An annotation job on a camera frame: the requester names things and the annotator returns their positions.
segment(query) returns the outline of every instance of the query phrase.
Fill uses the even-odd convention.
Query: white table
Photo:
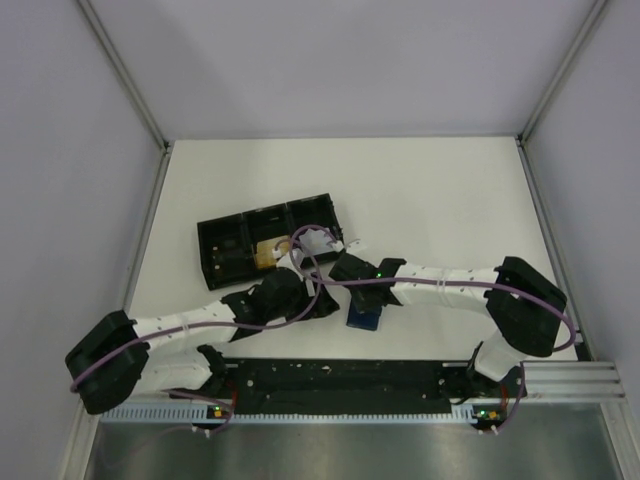
[[[515,255],[553,279],[513,138],[178,141],[129,314],[188,310],[246,288],[208,291],[197,222],[325,192],[345,239],[363,239],[374,261],[475,268]],[[496,328],[489,318],[436,306],[388,307],[378,331],[349,328],[347,290],[329,290],[341,306],[331,317],[220,350],[245,357],[465,360]],[[563,326],[558,344],[567,338]],[[551,359],[576,355],[569,349]]]

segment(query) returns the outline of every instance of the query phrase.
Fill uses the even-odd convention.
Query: white wall
[[[594,0],[93,0],[172,139],[519,133]]]
[[[640,418],[640,2],[617,0],[536,132],[587,327]]]
[[[1,477],[54,478],[66,352],[118,308],[158,152],[69,0],[0,14]]]

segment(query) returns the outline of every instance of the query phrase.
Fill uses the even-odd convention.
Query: metal frame
[[[124,62],[118,54],[112,40],[106,32],[99,16],[90,0],[74,0],[80,13],[87,22],[89,29],[96,38],[99,47],[111,65],[125,95],[140,117],[145,128],[153,138],[162,153],[158,166],[156,181],[149,202],[149,208],[139,235],[139,242],[130,268],[126,291],[122,295],[124,308],[128,308],[135,291],[135,284],[139,275],[142,259],[148,243],[153,218],[159,202],[162,185],[167,173],[171,156],[170,144],[163,135],[154,119],[151,110],[146,105],[139,89],[135,85]],[[578,34],[566,52],[556,73],[544,90],[521,135],[516,139],[523,169],[527,177],[529,189],[535,205],[538,220],[542,229],[547,251],[551,259],[554,274],[559,286],[567,293],[569,303],[568,313],[578,326],[581,326],[581,337],[584,337],[592,355],[597,358],[593,350],[594,344],[589,338],[588,331],[581,325],[579,311],[574,301],[571,281],[565,267],[566,262],[561,247],[556,239],[552,218],[544,201],[534,165],[526,151],[526,142],[531,138],[536,127],[543,119],[553,100],[556,98],[565,80],[572,71],[576,60],[584,51],[593,32],[604,18],[610,5],[610,0],[595,0],[584,20]],[[625,480],[640,480],[640,440],[633,417],[626,402],[622,385],[615,365],[610,362],[528,362],[527,386],[529,396],[524,403],[600,403],[603,418],[606,423],[612,448],[617,457]],[[282,423],[284,419],[276,419],[274,423]],[[84,477],[89,455],[99,417],[90,416],[81,404],[74,419],[73,429],[67,449],[63,457],[59,479],[75,480]]]

